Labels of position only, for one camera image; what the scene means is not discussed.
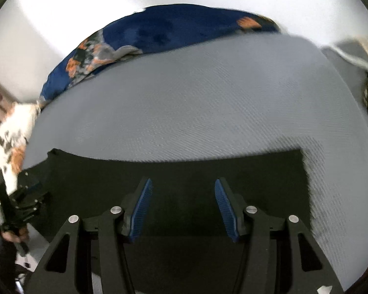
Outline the person left hand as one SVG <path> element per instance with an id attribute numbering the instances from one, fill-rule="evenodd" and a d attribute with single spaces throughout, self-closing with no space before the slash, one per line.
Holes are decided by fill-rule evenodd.
<path id="1" fill-rule="evenodd" d="M 7 241 L 12 243 L 20 244 L 22 242 L 27 242 L 29 239 L 29 231 L 26 226 L 19 229 L 18 232 L 5 231 L 1 232 L 1 236 Z"/>

